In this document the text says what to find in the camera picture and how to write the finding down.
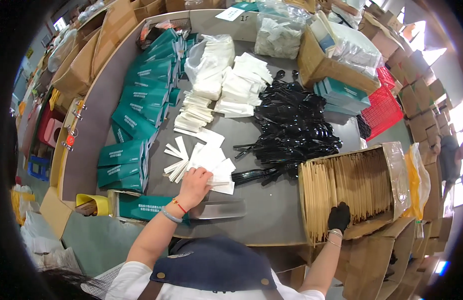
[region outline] brown strap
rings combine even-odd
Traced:
[[[162,282],[150,280],[141,295],[138,297],[138,300],[156,300],[162,286]],[[283,300],[283,297],[277,289],[264,289],[263,294],[266,300]]]

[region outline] black glove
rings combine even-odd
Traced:
[[[342,234],[345,234],[345,229],[350,223],[350,207],[340,202],[338,207],[332,207],[330,216],[328,217],[328,229],[339,229]]]

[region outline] green floor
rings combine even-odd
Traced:
[[[406,152],[410,146],[410,136],[403,121],[386,130],[368,142],[375,143],[400,141]],[[24,185],[29,185],[41,203],[47,192],[48,183],[26,174],[19,167],[18,175]],[[121,223],[108,216],[84,217],[72,213],[63,234],[63,244],[72,247],[82,271],[96,276],[125,261],[128,251],[140,233],[141,228]]]

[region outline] red plastic basket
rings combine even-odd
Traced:
[[[395,87],[395,80],[390,74],[390,71],[383,66],[381,68],[377,68],[376,72],[378,73],[378,79],[381,84],[388,88],[388,90],[392,90]]]
[[[372,128],[369,141],[403,119],[403,112],[391,92],[382,86],[369,95],[371,106],[361,111],[363,119]]]

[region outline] pink plastic stool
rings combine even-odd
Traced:
[[[48,125],[45,129],[45,134],[43,135],[43,138],[50,147],[56,148],[56,142],[58,141],[58,135],[60,134],[62,126],[63,123],[55,118],[51,118],[48,121]]]

